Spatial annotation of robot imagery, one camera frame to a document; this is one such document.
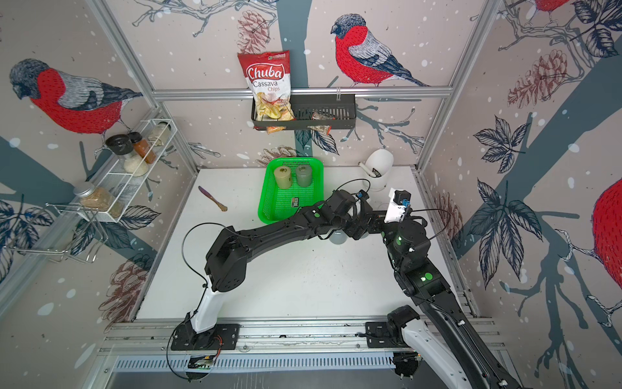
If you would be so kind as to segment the blue tea canister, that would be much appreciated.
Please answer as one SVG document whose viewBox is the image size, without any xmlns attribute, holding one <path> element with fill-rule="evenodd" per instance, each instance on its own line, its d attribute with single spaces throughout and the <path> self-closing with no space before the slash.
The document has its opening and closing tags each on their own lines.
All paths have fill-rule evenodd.
<svg viewBox="0 0 622 389">
<path fill-rule="evenodd" d="M 348 235 L 343 230 L 334 230 L 331 232 L 329 240 L 335 245 L 342 245 L 348 241 Z"/>
</svg>

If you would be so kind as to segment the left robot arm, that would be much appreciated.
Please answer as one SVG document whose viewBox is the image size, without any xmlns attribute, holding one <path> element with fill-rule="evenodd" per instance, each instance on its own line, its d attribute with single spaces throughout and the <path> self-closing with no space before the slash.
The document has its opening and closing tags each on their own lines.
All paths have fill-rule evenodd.
<svg viewBox="0 0 622 389">
<path fill-rule="evenodd" d="M 187 318 L 192 334 L 210 332 L 215 327 L 224 295 L 246 278 L 248 262 L 267 251 L 292 242 L 328 236 L 336 230 L 359 240 L 366 233 L 380 233 L 386 212 L 374 210 L 367 194 L 335 190 L 327 200 L 299 208 L 291 217 L 252 230 L 223 227 L 206 254 L 206 291 L 198 307 Z"/>
</svg>

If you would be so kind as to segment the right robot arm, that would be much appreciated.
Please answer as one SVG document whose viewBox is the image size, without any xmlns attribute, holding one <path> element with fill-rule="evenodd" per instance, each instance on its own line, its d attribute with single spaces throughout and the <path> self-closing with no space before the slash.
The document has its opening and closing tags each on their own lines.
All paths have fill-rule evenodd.
<svg viewBox="0 0 622 389">
<path fill-rule="evenodd" d="M 410 218 L 375 221 L 394 277 L 422 313 L 402 306 L 387 315 L 392 336 L 419 353 L 448 388 L 520 388 L 458 304 L 448 281 L 429 259 L 431 240 Z"/>
</svg>

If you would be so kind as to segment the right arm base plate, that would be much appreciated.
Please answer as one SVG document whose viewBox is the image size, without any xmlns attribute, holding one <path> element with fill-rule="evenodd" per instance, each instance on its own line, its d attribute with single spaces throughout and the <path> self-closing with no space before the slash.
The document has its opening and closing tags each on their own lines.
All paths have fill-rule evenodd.
<svg viewBox="0 0 622 389">
<path fill-rule="evenodd" d="M 406 324 L 367 322 L 364 332 L 356 334 L 365 339 L 369 348 L 410 348 L 419 351 L 432 344 L 432 334 L 422 320 Z"/>
</svg>

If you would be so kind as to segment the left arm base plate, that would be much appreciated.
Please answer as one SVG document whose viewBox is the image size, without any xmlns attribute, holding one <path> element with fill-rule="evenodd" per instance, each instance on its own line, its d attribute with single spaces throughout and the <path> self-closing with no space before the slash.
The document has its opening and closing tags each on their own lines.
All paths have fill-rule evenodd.
<svg viewBox="0 0 622 389">
<path fill-rule="evenodd" d="M 170 349 L 173 351 L 235 350 L 241 330 L 240 324 L 217 324 L 206 332 L 196 332 L 189 319 L 173 331 Z"/>
</svg>

